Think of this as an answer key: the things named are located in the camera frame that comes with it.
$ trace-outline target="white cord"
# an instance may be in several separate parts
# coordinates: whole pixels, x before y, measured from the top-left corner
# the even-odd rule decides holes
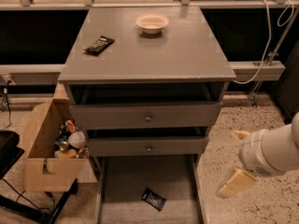
[[[278,18],[278,27],[282,27],[282,26],[284,26],[284,25],[291,19],[292,14],[293,14],[293,12],[294,12],[294,10],[295,10],[294,5],[293,5],[293,2],[292,2],[291,0],[287,0],[287,1],[289,2],[289,5],[288,5],[288,6],[283,10],[283,12],[280,14],[280,16],[279,16],[279,18]],[[282,18],[283,14],[286,12],[286,10],[287,10],[290,6],[292,6],[292,12],[291,12],[290,17],[289,17],[285,22],[283,22],[282,24],[280,24],[280,19]]]
[[[233,80],[234,83],[237,83],[237,84],[240,84],[240,85],[245,85],[245,84],[248,84],[250,83],[254,78],[256,78],[256,76],[258,76],[260,70],[261,70],[261,67],[263,65],[263,60],[264,60],[264,57],[265,57],[265,53],[268,51],[268,48],[269,48],[269,45],[270,45],[270,41],[272,39],[272,30],[271,30],[271,21],[270,21],[270,11],[269,11],[269,6],[268,6],[268,3],[267,3],[267,0],[262,0],[264,3],[265,3],[265,6],[266,6],[266,10],[267,10],[267,19],[268,19],[268,32],[269,32],[269,38],[268,38],[268,42],[267,42],[267,45],[265,46],[265,49],[263,51],[263,57],[262,57],[262,60],[261,60],[261,64],[259,66],[259,68],[257,69],[256,73],[254,74],[254,76],[247,80],[247,81],[237,81],[237,80]]]

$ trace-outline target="brown box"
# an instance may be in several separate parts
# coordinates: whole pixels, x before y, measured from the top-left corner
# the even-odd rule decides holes
[[[24,190],[68,191],[85,159],[54,158],[59,128],[72,119],[67,99],[53,99],[34,108],[23,131],[26,166]]]

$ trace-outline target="terrazzo floor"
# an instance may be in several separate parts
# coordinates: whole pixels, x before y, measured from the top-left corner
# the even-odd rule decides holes
[[[32,108],[44,99],[11,100],[11,126],[8,130],[22,134]],[[241,142],[234,130],[253,132],[274,129],[284,125],[279,107],[267,94],[259,94],[258,107],[250,105],[246,95],[225,95],[224,106],[216,125],[210,132],[210,142],[202,155],[197,172],[200,179],[202,204],[206,224],[297,224],[299,223],[299,172],[288,172],[284,176],[259,179],[257,184],[230,199],[220,199],[215,191],[232,166],[241,166],[238,150]],[[8,124],[8,112],[0,113],[0,129]],[[7,173],[7,180],[18,192],[22,192],[24,159],[20,159]],[[59,224],[94,223],[97,184],[78,184],[78,193],[71,195],[59,215]],[[16,194],[3,180],[0,194],[17,200]],[[43,192],[25,192],[25,197],[38,207],[52,208],[52,200]],[[53,193],[57,201],[61,193]],[[31,224],[34,221],[0,209],[1,224]]]

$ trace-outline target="drawer handle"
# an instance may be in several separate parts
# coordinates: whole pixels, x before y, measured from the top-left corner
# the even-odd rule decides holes
[[[146,122],[151,122],[152,121],[152,117],[150,114],[147,114],[146,116]]]
[[[152,151],[152,147],[151,146],[147,146],[147,152],[151,152]]]

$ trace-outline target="bowl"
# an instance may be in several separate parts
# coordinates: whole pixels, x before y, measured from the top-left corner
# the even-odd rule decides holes
[[[147,13],[138,16],[135,22],[145,33],[158,34],[166,25],[168,25],[169,19],[162,14]]]

